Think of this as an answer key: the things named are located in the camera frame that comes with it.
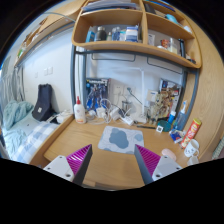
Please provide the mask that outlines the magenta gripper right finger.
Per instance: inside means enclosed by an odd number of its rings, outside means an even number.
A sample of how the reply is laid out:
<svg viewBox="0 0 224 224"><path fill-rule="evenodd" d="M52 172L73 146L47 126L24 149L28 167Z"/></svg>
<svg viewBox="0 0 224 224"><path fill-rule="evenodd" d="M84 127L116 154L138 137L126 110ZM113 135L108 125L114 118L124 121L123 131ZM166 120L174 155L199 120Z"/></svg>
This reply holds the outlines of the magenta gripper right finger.
<svg viewBox="0 0 224 224"><path fill-rule="evenodd" d="M147 185L152 183L152 175L160 160L160 156L140 145L135 145L134 155L144 184Z"/></svg>

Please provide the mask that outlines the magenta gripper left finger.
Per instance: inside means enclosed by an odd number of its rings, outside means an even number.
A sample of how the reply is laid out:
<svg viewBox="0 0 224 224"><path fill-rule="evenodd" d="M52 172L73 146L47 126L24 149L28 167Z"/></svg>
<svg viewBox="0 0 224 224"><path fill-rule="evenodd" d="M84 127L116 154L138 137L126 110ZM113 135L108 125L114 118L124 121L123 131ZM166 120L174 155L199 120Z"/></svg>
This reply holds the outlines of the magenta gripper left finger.
<svg viewBox="0 0 224 224"><path fill-rule="evenodd" d="M92 157L92 145L89 144L80 148L66 157L66 160L73 171L73 182L79 186L82 185L89 162Z"/></svg>

